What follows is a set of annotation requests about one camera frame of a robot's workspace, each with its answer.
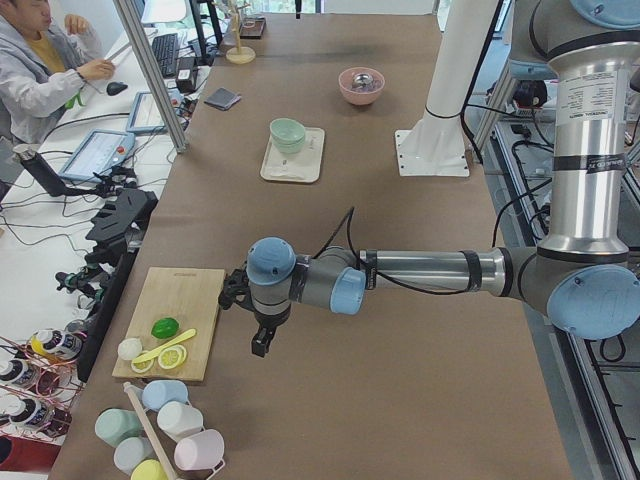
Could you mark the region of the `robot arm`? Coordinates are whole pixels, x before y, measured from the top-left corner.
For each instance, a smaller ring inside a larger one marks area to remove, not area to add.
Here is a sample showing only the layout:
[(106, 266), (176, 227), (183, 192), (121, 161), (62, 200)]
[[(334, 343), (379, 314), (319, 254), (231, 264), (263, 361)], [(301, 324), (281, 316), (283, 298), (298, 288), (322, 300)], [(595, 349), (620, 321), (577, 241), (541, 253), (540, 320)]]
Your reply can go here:
[(626, 91), (638, 57), (635, 1), (517, 2), (512, 62), (543, 62), (558, 78), (547, 234), (534, 247), (486, 253), (325, 247), (308, 256), (280, 238), (259, 240), (243, 271), (244, 303), (259, 324), (253, 353), (268, 353), (293, 303), (354, 314), (381, 279), (432, 295), (514, 298), (587, 340), (632, 326), (639, 283), (617, 231)]

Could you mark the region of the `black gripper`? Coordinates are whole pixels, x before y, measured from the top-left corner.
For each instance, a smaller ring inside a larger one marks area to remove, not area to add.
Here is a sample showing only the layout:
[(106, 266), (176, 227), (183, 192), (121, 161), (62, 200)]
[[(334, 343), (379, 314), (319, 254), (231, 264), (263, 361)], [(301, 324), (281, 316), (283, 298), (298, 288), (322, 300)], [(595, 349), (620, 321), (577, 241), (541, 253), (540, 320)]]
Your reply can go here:
[(259, 327), (251, 340), (251, 352), (256, 356), (266, 356), (277, 332), (276, 327)]

